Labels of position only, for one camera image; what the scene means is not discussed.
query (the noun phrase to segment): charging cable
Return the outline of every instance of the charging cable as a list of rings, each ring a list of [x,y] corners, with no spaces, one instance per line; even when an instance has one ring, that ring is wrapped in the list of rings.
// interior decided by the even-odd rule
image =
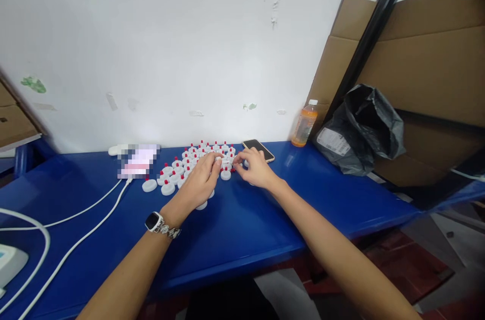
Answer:
[[[116,207],[118,206],[119,202],[120,202],[120,199],[121,199],[121,196],[123,195],[123,192],[125,191],[125,189],[128,187],[128,185],[131,183],[133,179],[132,178],[129,178],[128,180],[126,180],[126,184],[125,186],[123,187],[123,189],[121,190],[120,194],[118,195],[118,199],[116,200],[116,203],[115,205],[113,206],[113,208],[110,210],[110,212],[103,218],[103,220],[101,220],[98,225],[96,225],[93,229],[91,229],[87,234],[84,235],[84,237],[82,237],[81,239],[79,239],[76,244],[74,244],[71,249],[69,249],[67,251],[67,253],[64,255],[64,257],[61,259],[61,261],[59,262],[59,264],[57,265],[56,269],[54,270],[54,272],[52,272],[52,275],[49,277],[49,279],[46,281],[46,283],[42,286],[42,288],[40,289],[39,293],[37,293],[37,295],[34,297],[34,299],[32,300],[32,302],[29,304],[29,306],[25,309],[25,311],[22,313],[22,315],[20,315],[19,317],[19,320],[23,320],[25,319],[25,317],[28,315],[29,311],[32,309],[32,307],[37,303],[37,301],[39,300],[39,298],[42,296],[42,294],[44,293],[45,289],[49,286],[49,284],[52,282],[52,280],[54,279],[54,277],[57,275],[57,273],[59,272],[59,270],[61,269],[62,265],[64,264],[64,262],[67,260],[67,258],[69,257],[69,255],[72,253],[72,251],[74,249],[76,249],[76,247],[81,244],[87,237],[89,237],[96,229],[98,229],[101,224],[103,224],[106,219],[108,219],[110,217],[110,215],[114,212],[114,210],[116,209]]]
[[[455,169],[451,169],[450,170],[451,172],[455,173],[455,174],[458,174],[458,175],[461,175],[463,177],[466,177],[467,179],[471,179],[471,180],[478,180],[478,181],[482,181],[482,182],[485,182],[485,177],[484,176],[472,176],[472,175],[467,175],[461,171],[457,171]]]
[[[37,263],[37,266],[35,267],[32,274],[29,276],[29,278],[22,285],[22,287],[17,291],[17,293],[14,296],[12,296],[12,298],[0,309],[0,314],[1,314],[2,312],[4,312],[7,309],[7,307],[10,306],[10,304],[12,302],[15,301],[15,299],[17,297],[19,297],[19,295],[22,293],[22,291],[24,291],[24,289],[27,287],[27,285],[30,283],[30,281],[32,281],[34,276],[39,271],[40,266],[42,266],[42,264],[44,263],[45,257],[47,256],[47,252],[49,252],[49,247],[51,245],[51,236],[49,235],[49,232],[47,231],[47,229],[41,223],[39,223],[37,220],[35,220],[31,217],[28,217],[27,215],[23,215],[23,214],[20,214],[16,211],[3,209],[3,208],[0,208],[0,213],[7,214],[7,215],[10,215],[10,216],[13,216],[13,217],[17,217],[19,219],[23,219],[26,222],[29,222],[29,223],[35,225],[34,229],[39,229],[42,232],[42,234],[44,235],[44,239],[45,239],[44,252],[42,253],[42,256],[40,257],[39,262]]]
[[[64,222],[67,222],[68,220],[71,220],[85,212],[87,212],[88,210],[94,208],[96,205],[98,205],[105,197],[107,197],[109,194],[111,194],[111,192],[116,189],[116,187],[119,185],[119,183],[121,182],[121,180],[119,180],[115,186],[113,186],[113,188],[108,191],[101,199],[99,199],[97,202],[95,202],[93,205],[91,205],[90,207],[84,209],[83,211],[80,211],[78,214],[75,214],[73,216],[70,216],[68,218],[65,218],[65,219],[62,219],[61,221],[58,221],[58,222],[55,222],[55,223],[50,223],[50,224],[47,224],[47,225],[44,225],[44,228],[49,228],[49,227],[53,227],[54,225],[57,225],[57,224],[60,224],[60,223],[64,223]],[[36,230],[38,229],[38,227],[14,227],[14,228],[0,228],[0,232],[6,232],[6,231],[24,231],[24,230]]]

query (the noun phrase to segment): left hand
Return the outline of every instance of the left hand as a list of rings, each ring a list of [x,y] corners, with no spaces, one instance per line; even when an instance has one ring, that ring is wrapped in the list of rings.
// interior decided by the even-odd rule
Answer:
[[[215,160],[216,157],[223,156],[211,152],[199,160],[177,194],[160,211],[164,219],[167,217],[166,221],[179,227],[196,207],[211,196],[222,164],[222,160]]]

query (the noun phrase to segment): smartwatch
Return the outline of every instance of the smartwatch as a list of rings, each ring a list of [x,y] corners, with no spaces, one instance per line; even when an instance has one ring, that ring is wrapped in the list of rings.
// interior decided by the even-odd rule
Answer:
[[[175,239],[180,234],[179,228],[170,229],[168,225],[165,224],[163,216],[160,213],[154,211],[151,213],[147,220],[145,220],[145,227],[153,233],[166,234],[170,239]]]

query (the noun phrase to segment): hand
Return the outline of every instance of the hand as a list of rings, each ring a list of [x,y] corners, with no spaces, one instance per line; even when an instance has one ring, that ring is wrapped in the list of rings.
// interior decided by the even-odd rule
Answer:
[[[249,162],[248,170],[240,165],[244,160],[248,160]],[[258,151],[254,147],[251,149],[245,148],[244,151],[238,153],[232,164],[244,181],[262,187],[263,189],[270,190],[280,180],[268,166],[268,163],[264,159],[264,152]]]
[[[222,160],[215,160],[216,157],[222,155],[211,152],[201,158],[177,194],[160,211],[172,226],[180,227],[185,218],[211,196],[221,171]]]

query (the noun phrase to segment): black plastic bag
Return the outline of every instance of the black plastic bag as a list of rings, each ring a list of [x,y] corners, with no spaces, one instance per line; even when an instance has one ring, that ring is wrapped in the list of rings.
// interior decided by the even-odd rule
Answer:
[[[342,173],[365,176],[374,169],[374,154],[395,159],[406,152],[403,133],[403,120],[382,93],[359,84],[313,142]]]

